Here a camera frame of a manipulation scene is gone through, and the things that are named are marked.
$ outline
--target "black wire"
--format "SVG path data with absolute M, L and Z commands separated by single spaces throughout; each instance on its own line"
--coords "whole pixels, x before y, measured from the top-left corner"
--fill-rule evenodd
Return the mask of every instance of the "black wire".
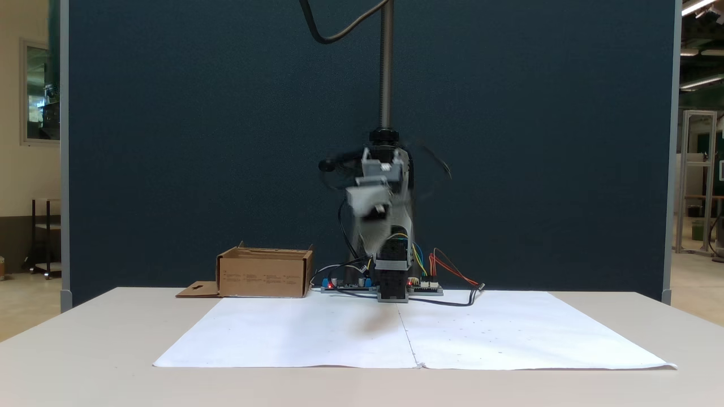
M 417 140 L 416 143 L 419 144 L 420 147 L 422 147 L 422 149 L 425 150 L 428 154 L 430 154 L 430 156 L 432 156 L 432 158 L 433 158 L 435 161 L 437 161 L 438 164 L 440 164 L 440 166 L 442 167 L 442 169 L 445 171 L 445 174 L 447 174 L 447 177 L 448 177 L 448 178 L 450 178 L 450 179 L 453 178 L 453 171 L 450 169 L 450 166 L 447 165 L 447 163 L 445 162 L 445 160 L 443 160 L 443 159 L 441 159 L 440 157 L 438 157 L 438 155 L 435 154 L 435 152 L 432 151 L 432 149 L 431 149 L 430 147 L 426 146 L 425 143 L 423 143 L 422 141 Z M 430 191 L 428 191 L 427 193 L 425 193 L 425 195 L 421 196 L 421 197 L 419 198 L 419 200 L 420 200 L 420 201 L 424 201 L 424 200 L 426 200 L 427 198 L 429 198 L 430 196 L 432 196 L 432 194 L 435 192 L 435 190 L 437 189 L 437 187 L 439 187 L 440 183 L 442 183 L 442 180 L 437 180 L 437 181 L 435 181 L 435 182 L 432 184 L 432 189 L 430 189 Z
M 333 285 L 333 284 L 332 284 L 332 273 L 333 273 L 336 269 L 340 269 L 340 268 L 342 268 L 342 267 L 349 266 L 350 264 L 354 264 L 354 263 L 361 263 L 362 261 L 369 260 L 369 258 L 370 258 L 370 256 L 358 257 L 357 259 L 349 260 L 347 263 L 342 263 L 342 264 L 340 264 L 339 266 L 335 267 L 334 269 L 330 269 L 330 270 L 329 270 L 329 273 L 327 273 L 327 281 L 329 282 L 329 286 L 330 286 L 331 288 L 333 288 L 334 290 L 342 293 L 342 294 L 351 295 L 351 296 L 353 296 L 353 297 L 359 297 L 359 298 L 374 298 L 374 299 L 377 299 L 376 296 L 370 297 L 369 295 L 359 295 L 359 294 L 357 294 L 357 293 L 352 293 L 352 292 L 350 292 L 350 291 L 340 290 L 336 285 Z
M 355 248 L 352 246 L 350 238 L 347 236 L 347 232 L 345 231 L 345 225 L 342 223 L 342 208 L 345 207 L 345 203 L 347 203 L 347 197 L 342 199 L 342 203 L 340 203 L 340 208 L 337 210 L 337 222 L 340 223 L 340 229 L 342 230 L 342 236 L 345 237 L 345 243 L 347 244 L 347 248 L 350 249 L 350 253 L 352 253 L 352 256 L 357 259 L 359 255 L 357 254 Z
M 329 184 L 329 181 L 327 181 L 327 173 L 326 172 L 319 172 L 319 179 L 321 183 L 324 184 L 325 187 L 327 187 L 328 190 L 344 190 L 345 187 L 342 186 L 334 186 Z
M 714 223 L 712 223 L 712 226 L 709 228 L 709 247 L 712 249 L 712 252 L 714 253 L 714 257 L 719 257 L 719 255 L 717 254 L 717 251 L 714 250 L 714 246 L 712 246 L 712 232 L 714 231 L 714 226 L 717 225 L 717 222 L 719 222 L 719 219 L 721 219 L 721 218 L 722 218 L 722 215 L 719 215 L 717 217 L 717 219 L 714 221 Z
M 336 42 L 338 40 L 341 40 L 344 38 L 347 34 L 350 33 L 359 23 L 363 22 L 364 20 L 367 20 L 368 17 L 376 13 L 378 10 L 380 10 L 382 7 L 384 7 L 385 4 L 387 4 L 389 0 L 382 0 L 379 4 L 377 4 L 375 7 L 372 7 L 371 9 L 367 10 L 364 14 L 362 14 L 360 17 L 357 17 L 357 20 L 354 20 L 352 24 L 348 25 L 347 28 L 344 30 L 332 35 L 331 37 L 323 37 L 319 33 L 319 30 L 317 30 L 316 23 L 314 22 L 314 15 L 312 14 L 312 8 L 309 7 L 309 1 L 308 0 L 299 0 L 299 5 L 302 6 L 302 12 L 304 13 L 304 19 L 307 20 L 307 26 L 309 27 L 309 32 L 312 34 L 312 38 L 318 43 L 322 44 L 330 44 L 333 42 Z
M 430 303 L 435 305 L 444 305 L 444 306 L 471 306 L 475 303 L 475 299 L 477 298 L 477 293 L 482 293 L 483 286 L 479 285 L 472 290 L 470 290 L 470 295 L 468 297 L 467 303 L 448 303 L 447 301 L 436 301 L 436 300 L 428 300 L 425 298 L 410 298 L 410 301 L 418 301 L 421 303 Z
M 315 278 L 322 270 L 326 270 L 326 268 L 325 268 L 325 267 L 322 267 L 321 269 L 319 269 L 319 270 L 317 270 L 316 272 L 314 272 L 314 274 L 312 274 L 312 277 L 309 279 L 309 284 L 314 285 L 314 282 L 313 282 L 313 281 L 314 281 L 314 278 Z

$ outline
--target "white paper sheet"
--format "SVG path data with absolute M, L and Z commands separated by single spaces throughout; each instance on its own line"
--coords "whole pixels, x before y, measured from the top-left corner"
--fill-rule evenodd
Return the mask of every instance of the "white paper sheet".
M 465 303 L 469 291 L 445 291 Z M 673 366 L 549 293 L 486 291 L 471 307 L 399 306 L 430 369 L 645 369 Z
M 432 298 L 466 302 L 468 293 L 446 290 Z M 486 291 L 472 307 L 317 292 L 304 299 L 225 298 L 154 365 L 510 370 L 668 364 L 549 293 Z
M 321 365 L 414 367 L 397 306 L 314 292 L 304 299 L 224 298 L 154 364 Z

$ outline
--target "floor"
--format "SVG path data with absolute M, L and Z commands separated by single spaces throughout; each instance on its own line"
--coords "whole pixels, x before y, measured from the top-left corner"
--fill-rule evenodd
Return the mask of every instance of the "floor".
M 0 281 L 0 342 L 60 314 L 61 282 L 30 273 Z
M 46 281 L 42 274 L 28 273 L 8 277 L 0 282 L 0 342 L 60 313 L 60 278 Z M 724 264 L 672 253 L 671 290 L 672 306 L 724 326 Z
M 671 305 L 724 326 L 724 264 L 696 254 L 672 253 Z

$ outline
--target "cardboard box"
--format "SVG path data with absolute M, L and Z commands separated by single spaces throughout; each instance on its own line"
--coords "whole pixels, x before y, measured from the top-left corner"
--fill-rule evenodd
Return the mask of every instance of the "cardboard box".
M 216 281 L 197 281 L 178 298 L 302 298 L 309 290 L 313 247 L 308 250 L 247 248 L 243 242 L 216 257 Z

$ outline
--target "metal frame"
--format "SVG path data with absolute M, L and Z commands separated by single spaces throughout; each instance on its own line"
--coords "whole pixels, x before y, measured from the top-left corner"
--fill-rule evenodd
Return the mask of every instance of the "metal frame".
M 20 145 L 32 147 L 57 147 L 58 140 L 28 138 L 28 47 L 48 51 L 48 44 L 40 41 L 20 39 Z
M 60 214 L 63 227 L 60 230 L 61 263 L 63 283 L 60 290 L 60 311 L 73 307 L 73 294 L 70 292 L 70 158 L 68 134 L 68 36 L 69 3 L 60 0 Z
M 664 274 L 661 302 L 671 305 L 671 241 L 674 226 L 674 189 L 676 179 L 676 139 L 678 138 L 679 69 L 681 68 L 681 1 L 674 3 L 673 55 L 671 64 L 671 118 L 669 129 L 669 183 L 666 199 L 666 233 L 664 249 Z
M 711 127 L 709 128 L 709 159 L 708 161 L 689 161 L 689 123 L 693 116 L 709 117 Z M 712 189 L 714 186 L 714 152 L 717 137 L 717 112 L 708 110 L 686 110 L 683 113 L 683 125 L 681 128 L 681 169 L 679 172 L 679 207 L 678 219 L 676 222 L 676 253 L 695 253 L 705 256 L 711 256 L 709 251 L 709 234 L 704 234 L 704 242 L 699 250 L 685 249 L 681 247 L 681 238 L 683 231 L 683 218 L 686 215 L 686 171 L 689 167 L 706 167 L 707 171 L 707 190 L 704 200 L 704 230 L 709 229 L 712 214 Z
M 35 250 L 35 247 L 36 247 L 36 245 L 38 244 L 37 237 L 36 237 L 36 235 L 37 235 L 36 230 L 38 229 L 38 225 L 41 225 L 41 224 L 36 223 L 36 222 L 37 222 L 37 219 L 38 219 L 37 205 L 36 205 L 36 202 L 37 202 L 37 201 L 38 201 L 38 199 L 33 199 L 33 214 L 32 214 L 32 216 L 31 216 L 31 218 L 30 218 L 30 219 L 31 219 L 31 226 L 32 226 L 32 228 L 33 228 L 33 231 L 31 232 L 31 235 L 30 235 L 30 236 L 31 236 L 31 241 L 32 241 L 31 249 L 30 249 L 31 252 Z M 51 236 L 52 236 L 52 229 L 51 229 L 51 223 L 50 223 L 50 217 L 51 217 L 50 203 L 51 203 L 52 201 L 57 201 L 57 200 L 56 200 L 56 199 L 45 198 L 45 199 L 40 199 L 40 201 L 45 201 L 45 203 L 46 203 L 46 205 L 45 205 L 45 207 L 46 207 L 45 227 L 44 227 L 44 229 L 45 229 L 45 231 L 46 231 L 46 236 L 45 236 L 45 261 L 44 261 L 44 264 L 45 264 L 45 273 L 44 273 L 44 274 L 45 274 L 46 280 L 50 280 L 50 275 L 51 275 L 51 273 L 53 272 L 53 269 L 52 269 L 52 267 L 51 267 L 51 264 L 52 264 L 53 261 L 52 261 L 52 259 L 51 259 L 51 250 L 50 250 L 50 242 L 51 242 Z M 34 273 L 34 271 L 37 271 L 37 269 L 38 269 L 38 264 L 35 264 L 35 259 L 31 259 L 31 260 L 32 260 L 33 263 L 32 263 L 31 266 L 30 266 L 30 273 L 32 274 L 32 273 Z

